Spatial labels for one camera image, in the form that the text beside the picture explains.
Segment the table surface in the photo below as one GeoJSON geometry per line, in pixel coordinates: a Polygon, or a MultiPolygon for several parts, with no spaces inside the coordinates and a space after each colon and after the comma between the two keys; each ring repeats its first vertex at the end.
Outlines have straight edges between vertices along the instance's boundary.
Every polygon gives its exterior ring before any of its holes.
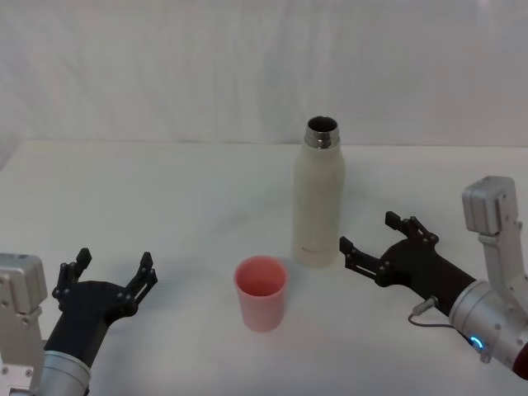
{"type": "MultiPolygon", "coordinates": [[[[92,370],[95,395],[493,395],[528,383],[483,365],[450,329],[415,328],[421,300],[334,265],[290,255],[291,171],[299,147],[27,141],[0,172],[0,251],[36,254],[48,289],[59,264],[89,247],[82,278],[125,285],[143,251],[159,282],[133,318],[108,332],[92,370]],[[233,270],[245,257],[285,259],[283,323],[267,334],[241,321],[233,270]]],[[[485,278],[483,248],[465,229],[461,192],[488,174],[516,179],[528,219],[528,149],[343,147],[343,233],[380,255],[401,237],[384,213],[416,215],[439,253],[485,278]]],[[[523,235],[525,257],[528,241],[523,235]]],[[[59,317],[49,297],[48,337],[59,317]]],[[[443,320],[437,312],[424,320],[443,320]]]]}

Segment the cable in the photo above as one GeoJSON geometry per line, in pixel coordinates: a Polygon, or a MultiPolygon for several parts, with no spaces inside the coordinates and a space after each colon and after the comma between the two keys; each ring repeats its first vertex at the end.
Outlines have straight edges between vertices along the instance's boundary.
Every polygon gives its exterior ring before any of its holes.
{"type": "Polygon", "coordinates": [[[432,324],[429,324],[429,323],[419,323],[419,322],[415,322],[413,321],[413,318],[414,318],[414,315],[411,313],[407,320],[409,321],[409,323],[411,323],[412,325],[414,326],[418,326],[420,328],[455,328],[454,326],[450,325],[450,324],[443,324],[443,323],[432,323],[432,324]]]}
{"type": "Polygon", "coordinates": [[[409,323],[411,323],[414,326],[418,326],[420,328],[454,328],[450,324],[442,324],[442,323],[434,323],[434,324],[427,324],[427,323],[419,323],[413,321],[414,317],[420,316],[424,312],[428,311],[431,308],[435,308],[438,306],[438,298],[434,295],[432,297],[429,297],[422,303],[418,304],[416,307],[412,309],[411,314],[408,316],[407,320],[409,323]]]}

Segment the pink cup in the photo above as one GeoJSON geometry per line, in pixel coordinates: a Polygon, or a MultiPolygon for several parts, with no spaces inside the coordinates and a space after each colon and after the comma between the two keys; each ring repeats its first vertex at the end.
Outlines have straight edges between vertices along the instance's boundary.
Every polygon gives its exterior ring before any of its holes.
{"type": "Polygon", "coordinates": [[[281,260],[249,257],[234,272],[242,319],[254,332],[269,332],[284,316],[288,271],[281,260]]]}

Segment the bottle opening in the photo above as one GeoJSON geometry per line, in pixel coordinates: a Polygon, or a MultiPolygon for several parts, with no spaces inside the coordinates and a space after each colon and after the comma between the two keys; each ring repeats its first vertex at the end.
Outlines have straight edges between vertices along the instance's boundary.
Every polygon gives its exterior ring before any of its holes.
{"type": "Polygon", "coordinates": [[[337,129],[337,122],[333,118],[320,115],[308,121],[308,127],[315,132],[332,132],[337,129]]]}

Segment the white backdrop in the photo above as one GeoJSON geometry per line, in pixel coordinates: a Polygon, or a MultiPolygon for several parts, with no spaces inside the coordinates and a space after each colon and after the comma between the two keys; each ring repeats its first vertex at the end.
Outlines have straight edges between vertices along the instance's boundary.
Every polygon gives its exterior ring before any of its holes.
{"type": "Polygon", "coordinates": [[[526,0],[2,0],[25,137],[528,145],[526,0]]]}

